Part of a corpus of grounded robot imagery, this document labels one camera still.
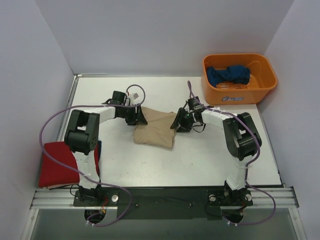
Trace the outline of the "beige t shirt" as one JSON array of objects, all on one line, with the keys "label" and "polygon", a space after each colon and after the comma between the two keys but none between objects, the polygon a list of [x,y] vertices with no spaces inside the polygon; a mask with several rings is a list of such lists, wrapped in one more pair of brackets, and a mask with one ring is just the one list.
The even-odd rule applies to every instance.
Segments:
[{"label": "beige t shirt", "polygon": [[172,149],[175,143],[176,130],[171,129],[177,114],[162,112],[148,107],[142,107],[142,113],[147,125],[138,124],[133,131],[135,144],[150,145]]}]

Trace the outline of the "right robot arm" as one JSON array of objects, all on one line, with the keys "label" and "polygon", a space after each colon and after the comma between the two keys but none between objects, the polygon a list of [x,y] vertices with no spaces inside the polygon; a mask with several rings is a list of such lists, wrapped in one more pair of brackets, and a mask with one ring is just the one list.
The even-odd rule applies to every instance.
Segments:
[{"label": "right robot arm", "polygon": [[226,147],[233,157],[234,166],[224,183],[223,199],[229,205],[236,204],[241,197],[248,201],[248,171],[251,157],[255,160],[260,154],[262,140],[247,112],[230,113],[211,105],[205,106],[199,98],[189,98],[177,115],[170,128],[178,133],[188,133],[194,127],[215,126],[224,132]]}]

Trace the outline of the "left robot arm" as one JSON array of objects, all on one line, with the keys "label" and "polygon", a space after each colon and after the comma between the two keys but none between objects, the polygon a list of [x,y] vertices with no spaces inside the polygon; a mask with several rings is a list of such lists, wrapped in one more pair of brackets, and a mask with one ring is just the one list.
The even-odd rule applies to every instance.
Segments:
[{"label": "left robot arm", "polygon": [[97,170],[95,149],[99,143],[100,124],[115,118],[124,119],[129,126],[147,125],[138,93],[114,91],[112,98],[101,106],[73,110],[70,114],[64,143],[75,158],[79,173],[79,195],[91,206],[98,206],[103,200],[100,190],[100,176]]}]

